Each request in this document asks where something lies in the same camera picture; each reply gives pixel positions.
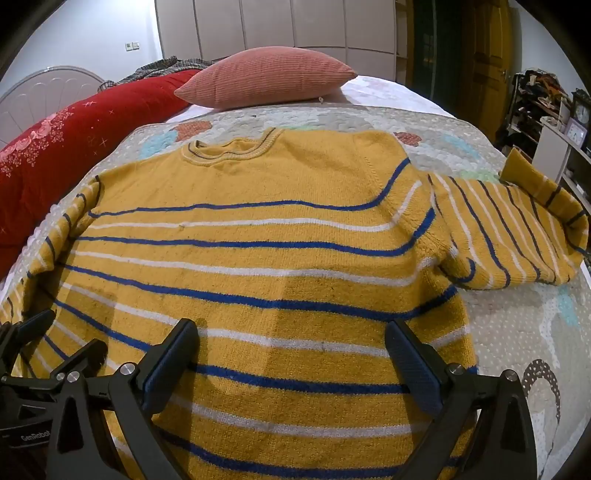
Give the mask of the pink corduroy pillow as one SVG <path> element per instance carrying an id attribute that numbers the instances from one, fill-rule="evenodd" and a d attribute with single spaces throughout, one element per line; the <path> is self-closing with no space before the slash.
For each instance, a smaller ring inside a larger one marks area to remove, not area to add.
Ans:
<path id="1" fill-rule="evenodd" d="M 355 78 L 352 67 L 322 52 L 257 47 L 215 62 L 174 94 L 189 104 L 228 110 L 324 97 Z"/>

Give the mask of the white bed headboard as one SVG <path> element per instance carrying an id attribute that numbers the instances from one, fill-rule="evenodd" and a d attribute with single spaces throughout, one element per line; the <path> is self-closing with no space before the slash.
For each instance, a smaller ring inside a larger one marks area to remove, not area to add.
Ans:
<path id="1" fill-rule="evenodd" d="M 1 97 L 1 147 L 35 123 L 94 95 L 103 79 L 74 66 L 49 67 L 17 82 Z"/>

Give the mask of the grey plaid blanket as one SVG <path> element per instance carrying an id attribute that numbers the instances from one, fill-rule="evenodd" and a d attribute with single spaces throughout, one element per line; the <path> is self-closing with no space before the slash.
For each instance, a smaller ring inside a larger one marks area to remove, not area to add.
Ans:
<path id="1" fill-rule="evenodd" d="M 119 81 L 106 80 L 98 86 L 97 91 L 101 92 L 115 86 L 145 78 L 161 77 L 186 70 L 201 71 L 213 64 L 213 61 L 202 60 L 199 58 L 178 59 L 176 56 L 171 56 L 143 65 L 137 68 L 132 74 Z"/>

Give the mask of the dark mantel clock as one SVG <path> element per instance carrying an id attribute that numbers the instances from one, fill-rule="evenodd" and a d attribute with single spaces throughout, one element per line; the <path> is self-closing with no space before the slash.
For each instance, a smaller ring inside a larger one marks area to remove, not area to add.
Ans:
<path id="1" fill-rule="evenodd" d="M 589 129 L 591 119 L 591 98 L 582 89 L 573 92 L 571 117 L 585 129 Z"/>

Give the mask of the wooden door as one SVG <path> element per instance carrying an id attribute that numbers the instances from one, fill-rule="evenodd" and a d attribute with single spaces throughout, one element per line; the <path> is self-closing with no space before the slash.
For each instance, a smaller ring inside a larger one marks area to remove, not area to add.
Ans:
<path id="1" fill-rule="evenodd" d="M 509 3 L 469 2 L 459 116 L 492 142 L 505 118 L 513 60 L 514 35 Z"/>

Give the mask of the red floral comforter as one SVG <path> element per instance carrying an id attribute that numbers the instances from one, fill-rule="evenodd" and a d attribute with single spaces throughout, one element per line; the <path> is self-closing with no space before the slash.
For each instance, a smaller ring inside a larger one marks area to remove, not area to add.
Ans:
<path id="1" fill-rule="evenodd" d="M 1 150 L 2 276 L 50 207 L 129 133 L 188 106 L 174 91 L 194 74 L 184 70 L 111 87 L 45 117 Z"/>

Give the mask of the white shelf unit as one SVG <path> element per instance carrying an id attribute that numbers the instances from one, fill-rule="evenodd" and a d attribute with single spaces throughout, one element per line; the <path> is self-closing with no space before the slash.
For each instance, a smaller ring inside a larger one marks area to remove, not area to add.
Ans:
<path id="1" fill-rule="evenodd" d="M 552 117 L 543 117 L 541 124 L 534 167 L 570 190 L 590 214 L 590 157 L 559 130 Z"/>

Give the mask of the small pink clock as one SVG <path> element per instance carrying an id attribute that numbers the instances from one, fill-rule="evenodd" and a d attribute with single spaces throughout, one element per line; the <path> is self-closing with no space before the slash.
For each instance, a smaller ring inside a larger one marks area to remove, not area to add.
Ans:
<path id="1" fill-rule="evenodd" d="M 585 142 L 587 129 L 573 117 L 568 119 L 565 136 L 577 147 L 581 148 Z"/>

